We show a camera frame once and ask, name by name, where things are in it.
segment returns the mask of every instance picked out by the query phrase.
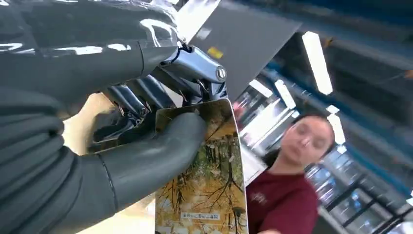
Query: yellow label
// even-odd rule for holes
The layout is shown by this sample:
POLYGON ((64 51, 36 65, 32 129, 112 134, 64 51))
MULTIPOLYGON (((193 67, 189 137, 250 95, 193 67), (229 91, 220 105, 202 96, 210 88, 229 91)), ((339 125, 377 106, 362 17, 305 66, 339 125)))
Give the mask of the yellow label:
POLYGON ((212 57, 216 59, 220 59, 224 55, 222 51, 220 51, 218 48, 213 47, 213 46, 208 49, 208 54, 210 54, 212 57))

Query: forest illustration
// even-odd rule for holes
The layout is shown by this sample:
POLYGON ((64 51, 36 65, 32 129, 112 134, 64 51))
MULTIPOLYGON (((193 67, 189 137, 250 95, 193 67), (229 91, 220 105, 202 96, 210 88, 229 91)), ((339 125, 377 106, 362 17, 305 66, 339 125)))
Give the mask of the forest illustration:
POLYGON ((221 122, 190 167, 156 192, 157 233, 248 233, 235 123, 233 118, 221 122))

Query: white surface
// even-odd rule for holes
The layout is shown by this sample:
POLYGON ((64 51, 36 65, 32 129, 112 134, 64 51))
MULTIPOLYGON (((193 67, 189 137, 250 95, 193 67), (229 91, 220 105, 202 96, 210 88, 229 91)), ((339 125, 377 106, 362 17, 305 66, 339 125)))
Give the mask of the white surface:
POLYGON ((259 176, 267 168, 267 166, 245 146, 240 145, 240 149, 243 162, 244 181, 245 186, 247 186, 257 176, 259 176))
POLYGON ((188 43, 204 25, 221 0, 189 0, 176 16, 178 33, 188 43))

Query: woman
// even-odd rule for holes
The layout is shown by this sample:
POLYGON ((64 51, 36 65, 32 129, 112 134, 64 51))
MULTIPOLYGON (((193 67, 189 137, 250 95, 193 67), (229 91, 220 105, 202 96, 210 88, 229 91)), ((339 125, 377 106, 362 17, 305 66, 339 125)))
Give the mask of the woman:
POLYGON ((250 234, 310 234, 318 217, 317 194, 304 168, 334 147, 325 117, 305 115, 285 131, 281 147, 264 157, 268 169, 247 186, 250 234))

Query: robotic hand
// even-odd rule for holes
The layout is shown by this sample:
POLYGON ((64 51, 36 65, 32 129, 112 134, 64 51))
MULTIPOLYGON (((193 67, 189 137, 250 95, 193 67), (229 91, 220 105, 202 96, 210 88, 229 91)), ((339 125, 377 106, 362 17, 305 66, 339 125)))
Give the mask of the robotic hand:
POLYGON ((177 49, 173 20, 136 1, 2 1, 0 233, 75 233, 137 202, 192 162, 205 122, 94 155, 63 146, 87 96, 145 77, 177 49))

